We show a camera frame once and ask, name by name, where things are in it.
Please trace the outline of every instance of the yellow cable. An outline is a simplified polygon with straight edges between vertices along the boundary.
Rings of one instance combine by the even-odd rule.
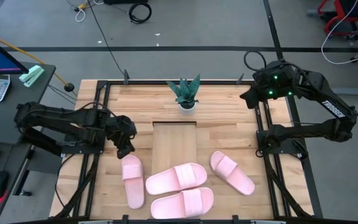
[[[0,39],[0,42],[3,43],[3,44],[6,45],[6,46],[8,46],[8,47],[10,47],[10,48],[12,48],[12,49],[18,51],[18,52],[21,52],[21,53],[23,53],[23,54],[29,56],[30,58],[32,58],[32,59],[38,61],[40,64],[45,65],[45,63],[44,63],[43,61],[41,61],[39,58],[37,58],[36,56],[33,56],[33,55],[27,53],[26,51],[24,51],[24,50],[22,50],[22,49],[20,49],[20,48],[18,48],[18,47],[15,47],[15,46],[13,46],[13,45],[11,45],[11,44],[9,44],[9,43],[7,43],[6,41],[3,41],[3,40],[1,40],[1,39]],[[55,75],[56,78],[58,78],[65,86],[68,85],[68,83],[67,83],[60,75],[58,75],[56,72],[54,73],[54,75]]]

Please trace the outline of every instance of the wooden table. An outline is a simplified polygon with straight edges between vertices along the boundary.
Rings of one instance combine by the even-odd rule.
[[[97,80],[82,80],[76,108],[94,100],[96,84]],[[201,85],[196,113],[182,116],[168,85],[113,85],[108,108],[135,122],[138,134],[132,140],[136,148],[132,155],[142,161],[145,179],[186,162],[197,162],[206,169],[208,179],[202,186],[214,192],[214,205],[200,218],[231,219],[232,215],[238,215],[240,219],[269,219],[273,218],[273,213],[264,161],[255,156],[255,111],[248,110],[245,101],[239,98],[248,89],[248,85]],[[285,99],[269,101],[269,105],[274,123],[291,126]],[[159,121],[196,121],[196,124],[158,124]],[[214,151],[221,151],[235,160],[254,181],[255,192],[252,195],[239,194],[212,172],[209,158]],[[57,190],[65,203],[77,188],[82,158],[82,155],[73,156],[61,169]],[[280,155],[280,158],[288,190],[303,209],[313,213],[301,162],[290,155]],[[113,143],[106,141],[99,160],[91,219],[121,219],[124,214],[130,219],[151,218],[150,204],[162,196],[151,196],[146,191],[145,194],[145,205],[141,209],[133,210],[127,206],[121,162],[116,157]],[[276,194],[283,215],[278,189]],[[80,211],[83,212],[84,208],[85,199]],[[61,209],[55,195],[50,215]]]

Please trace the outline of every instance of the cable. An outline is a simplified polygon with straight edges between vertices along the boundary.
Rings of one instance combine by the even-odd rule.
[[[63,96],[61,93],[59,93],[59,92],[56,91],[55,89],[51,88],[50,86],[49,86],[49,88],[50,88],[52,91],[54,91],[56,94],[58,94],[59,96],[61,96],[63,99],[67,100],[67,101],[68,101],[69,103],[71,103],[72,105],[75,105],[74,102],[71,102],[68,98],[66,98],[65,96]]]
[[[6,162],[4,164],[4,168],[2,170],[5,170],[5,168],[6,168],[6,164],[9,161],[9,157],[11,156],[12,149],[13,149],[13,146],[11,147],[11,150],[9,150],[9,154],[7,155],[7,159],[6,159]]]
[[[1,40],[1,39],[0,39],[0,43],[4,44],[4,45],[6,45],[6,46],[8,46],[8,47],[10,47],[10,48],[12,48],[12,49],[14,49],[14,50],[20,52],[20,53],[23,53],[23,54],[29,56],[30,58],[36,60],[38,63],[40,63],[40,64],[42,64],[42,65],[45,65],[45,63],[44,63],[43,61],[41,61],[41,59],[39,59],[39,58],[37,58],[36,56],[33,56],[33,55],[27,53],[26,51],[24,51],[24,50],[22,50],[22,49],[20,49],[20,48],[18,48],[18,47],[15,47],[15,46],[13,46],[13,45],[7,43],[7,42],[4,41],[4,40]],[[54,75],[55,75],[56,78],[58,78],[65,86],[68,86],[68,85],[69,85],[69,83],[67,83],[67,82],[66,82],[60,75],[58,75],[56,72],[54,73]]]
[[[74,156],[74,154],[72,154],[71,156],[69,156],[67,159],[65,159],[65,160],[62,162],[62,164],[60,164],[59,170],[57,171],[57,176],[58,176],[58,177],[59,177],[59,175],[60,175],[60,169],[61,169],[61,168],[63,167],[63,165],[64,165],[69,159],[71,159],[73,156]],[[59,199],[60,204],[61,204],[61,205],[63,206],[63,208],[64,208],[66,205],[63,203],[62,199],[60,198],[59,193],[57,192],[57,180],[56,180],[56,183],[55,183],[55,193],[56,193],[57,199]]]
[[[110,5],[111,7],[113,7],[113,8],[115,8],[115,9],[118,9],[118,10],[120,10],[121,12],[123,12],[123,13],[125,13],[125,14],[129,14],[127,11],[125,11],[125,10],[123,10],[123,9],[121,9],[121,8],[118,8],[117,6],[113,6],[113,5]]]
[[[133,12],[137,6],[145,6],[149,10],[149,15],[147,15],[147,17],[145,19],[138,19],[136,16],[133,15]],[[150,17],[152,16],[152,8],[147,3],[136,3],[131,6],[128,14],[129,14],[129,18],[131,19],[131,22],[133,22],[135,24],[142,24],[142,23],[146,22],[148,19],[150,19]]]
[[[98,25],[99,30],[100,30],[100,32],[102,33],[104,42],[106,43],[107,48],[108,48],[108,50],[109,50],[109,52],[110,52],[110,54],[111,54],[111,57],[112,57],[112,59],[114,60],[114,63],[116,63],[117,68],[118,68],[118,70],[121,72],[121,74],[122,74],[124,77],[126,77],[125,73],[122,71],[121,67],[118,65],[118,62],[117,62],[116,58],[114,57],[114,55],[112,54],[112,52],[111,52],[111,50],[110,50],[110,46],[109,46],[109,44],[108,44],[108,42],[107,42],[106,36],[104,35],[102,28],[100,27],[100,24],[99,24],[99,22],[98,22],[98,19],[96,18],[96,15],[95,15],[95,13],[94,13],[94,11],[93,11],[92,6],[91,6],[90,8],[91,8],[91,10],[92,10],[92,14],[93,14],[93,17],[94,17],[94,19],[95,19],[95,21],[96,21],[96,24]]]
[[[70,5],[71,5],[72,7],[74,7],[74,8],[78,7],[77,5],[72,4],[69,0],[66,0],[66,2],[67,2],[68,4],[70,4]]]
[[[261,68],[261,69],[256,69],[256,68],[252,68],[251,66],[249,66],[248,62],[247,62],[247,56],[249,55],[249,53],[255,53],[255,54],[258,54],[262,60],[264,61],[264,68]],[[248,51],[246,52],[246,54],[244,54],[244,65],[246,65],[246,67],[252,71],[255,71],[255,72],[263,72],[263,71],[266,71],[266,58],[265,56],[262,55],[262,53],[256,51],[256,50],[251,50],[251,51]]]
[[[81,14],[81,12],[84,14],[84,16],[82,17],[82,19],[78,19],[78,16]],[[77,22],[82,22],[86,17],[86,13],[84,10],[82,9],[78,9],[77,15],[75,16],[75,21]]]
[[[70,99],[76,100],[76,98],[74,98],[74,97],[70,96],[69,94],[67,94],[67,93],[65,93],[65,92],[63,92],[63,91],[61,91],[61,90],[59,90],[58,88],[54,87],[53,85],[48,85],[48,86],[49,86],[50,88],[53,88],[53,89],[55,89],[56,91],[60,92],[61,94],[66,95],[66,96],[69,97]]]
[[[93,0],[93,3],[95,3],[95,4],[97,4],[97,5],[102,5],[102,4],[104,4],[104,2],[98,3],[98,1],[99,1],[99,0]]]
[[[299,121],[291,121],[291,122],[296,124],[318,124],[318,123],[307,123],[307,122],[299,122]]]
[[[335,28],[341,23],[343,22],[353,11],[353,9],[356,7],[358,3],[358,0],[356,0],[356,2],[354,3],[352,9],[349,11],[349,13],[347,13],[347,15],[341,20],[339,21],[335,26],[334,28],[331,29],[330,33],[327,35],[326,39],[324,40],[323,42],[323,45],[321,46],[321,53],[323,54],[324,58],[331,64],[334,64],[334,65],[344,65],[344,64],[347,64],[347,63],[352,63],[352,62],[356,62],[358,61],[358,58],[356,59],[353,59],[353,60],[350,60],[350,61],[347,61],[347,62],[332,62],[330,61],[330,59],[327,58],[327,56],[325,55],[324,53],[324,45],[326,44],[327,40],[329,39],[329,37],[331,36],[331,34],[334,32]]]

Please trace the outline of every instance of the green leaf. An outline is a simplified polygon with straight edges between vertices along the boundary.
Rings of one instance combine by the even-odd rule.
[[[191,81],[190,85],[189,85],[189,90],[191,91],[191,94],[196,95],[198,92],[198,88],[200,87],[200,82],[201,82],[201,78],[200,78],[200,74],[197,75],[197,77]]]
[[[189,89],[189,82],[187,81],[187,78],[185,79],[185,84],[187,86],[187,89]]]
[[[175,99],[175,101],[178,102],[178,103],[183,103],[186,100],[185,100],[185,98],[183,96],[179,96],[177,99]]]
[[[173,82],[171,81],[167,81],[168,86],[171,88],[171,90],[176,94],[177,97],[181,96],[181,91],[180,88],[175,85]]]
[[[181,95],[184,96],[185,98],[190,97],[191,94],[190,90],[186,85],[186,81],[184,81],[182,78],[180,78],[180,91],[181,91]]]

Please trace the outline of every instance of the pink slipper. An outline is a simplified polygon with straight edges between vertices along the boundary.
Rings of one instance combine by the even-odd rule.
[[[204,215],[214,203],[214,194],[207,187],[184,190],[153,201],[153,218],[188,218]]]
[[[122,158],[121,165],[128,206],[132,209],[141,208],[144,204],[142,162],[136,156],[128,155]]]
[[[150,195],[197,187],[206,181],[204,167],[195,163],[187,163],[167,169],[146,180],[146,189]]]
[[[236,162],[216,151],[210,160],[211,168],[216,175],[225,180],[243,195],[250,195],[255,190],[255,184],[243,173]]]

